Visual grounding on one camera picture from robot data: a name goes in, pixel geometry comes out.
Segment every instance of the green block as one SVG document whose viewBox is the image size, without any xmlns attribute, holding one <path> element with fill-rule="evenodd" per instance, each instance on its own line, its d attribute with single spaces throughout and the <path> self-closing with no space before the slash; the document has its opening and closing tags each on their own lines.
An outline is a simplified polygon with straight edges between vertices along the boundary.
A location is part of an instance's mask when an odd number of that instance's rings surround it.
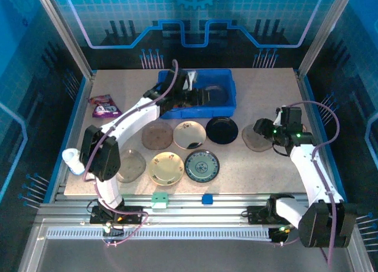
<svg viewBox="0 0 378 272">
<path fill-rule="evenodd" d="M 168 206 L 168 194 L 166 192 L 155 192 L 152 194 L 152 209 L 165 209 Z"/>
</svg>

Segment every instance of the blue plastic bin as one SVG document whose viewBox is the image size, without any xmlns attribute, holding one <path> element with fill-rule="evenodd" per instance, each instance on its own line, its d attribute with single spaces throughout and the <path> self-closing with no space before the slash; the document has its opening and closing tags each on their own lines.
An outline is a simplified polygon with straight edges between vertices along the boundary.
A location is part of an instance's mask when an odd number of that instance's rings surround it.
<svg viewBox="0 0 378 272">
<path fill-rule="evenodd" d="M 198 106 L 189 108 L 172 109 L 166 112 L 162 119 L 190 119 L 196 117 L 230 117 L 234 114 L 236 108 L 236 88 L 232 79 L 231 70 L 214 69 L 214 70 L 196 70 L 198 72 L 197 82 L 193 85 L 195 88 L 204 88 L 208 86 L 222 86 L 227 90 L 228 100 L 222 106 Z M 160 71 L 158 82 L 165 80 L 168 71 Z"/>
</svg>

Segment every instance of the white cable tray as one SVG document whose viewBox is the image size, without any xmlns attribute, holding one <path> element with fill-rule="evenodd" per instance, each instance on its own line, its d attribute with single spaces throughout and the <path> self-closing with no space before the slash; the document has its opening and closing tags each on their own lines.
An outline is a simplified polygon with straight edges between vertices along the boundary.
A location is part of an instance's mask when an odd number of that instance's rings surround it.
<svg viewBox="0 0 378 272">
<path fill-rule="evenodd" d="M 123 239 L 133 230 L 134 228 L 125 228 L 122 236 L 115 232 L 110 238 Z M 142 228 L 132 238 L 134 240 L 270 241 L 268 230 L 267 228 Z M 50 227 L 47 230 L 46 237 L 54 240 L 100 240 L 104 238 L 103 228 L 99 227 Z"/>
</svg>

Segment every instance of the beige tabletop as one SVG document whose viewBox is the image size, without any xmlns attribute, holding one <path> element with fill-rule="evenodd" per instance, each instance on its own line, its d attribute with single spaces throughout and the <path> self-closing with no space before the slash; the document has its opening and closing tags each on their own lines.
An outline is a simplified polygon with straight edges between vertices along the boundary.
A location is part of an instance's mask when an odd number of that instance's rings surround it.
<svg viewBox="0 0 378 272">
<path fill-rule="evenodd" d="M 151 181 L 147 170 L 131 183 L 119 183 L 122 194 L 255 194 L 274 192 L 305 192 L 300 175 L 289 158 L 279 156 L 272 149 L 262 153 L 251 151 L 242 139 L 242 130 L 262 117 L 274 120 L 276 107 L 301 101 L 301 94 L 291 68 L 233 68 L 237 107 L 232 119 L 239 128 L 237 139 L 228 145 L 218 145 L 208 138 L 200 149 L 213 152 L 219 159 L 217 177 L 207 183 L 192 181 L 186 174 L 172 186 L 158 186 Z M 110 94 L 118 108 L 125 112 L 150 89 L 159 70 L 99 70 L 91 97 Z M 85 129 L 91 124 L 99 127 L 111 119 L 92 118 L 94 107 L 87 107 L 77 148 L 80 150 Z M 309 131 L 309 121 L 302 106 L 302 122 Z M 193 119 L 204 127 L 210 119 Z M 172 128 L 185 120 L 163 120 Z M 146 163 L 158 153 L 174 152 L 185 161 L 192 150 L 180 149 L 173 142 L 165 150 L 148 150 L 141 142 L 142 131 L 133 135 L 123 146 L 135 149 Z M 95 195 L 91 183 L 83 183 L 81 176 L 69 173 L 65 195 Z"/>
</svg>

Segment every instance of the purple snack bag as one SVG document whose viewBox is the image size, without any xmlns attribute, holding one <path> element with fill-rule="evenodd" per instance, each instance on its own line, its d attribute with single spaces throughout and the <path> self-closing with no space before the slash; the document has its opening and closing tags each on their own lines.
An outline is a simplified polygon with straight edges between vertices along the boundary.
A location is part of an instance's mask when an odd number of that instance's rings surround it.
<svg viewBox="0 0 378 272">
<path fill-rule="evenodd" d="M 89 103 L 97 105 L 92 117 L 119 117 L 122 115 L 109 94 L 93 97 L 89 99 Z"/>
</svg>

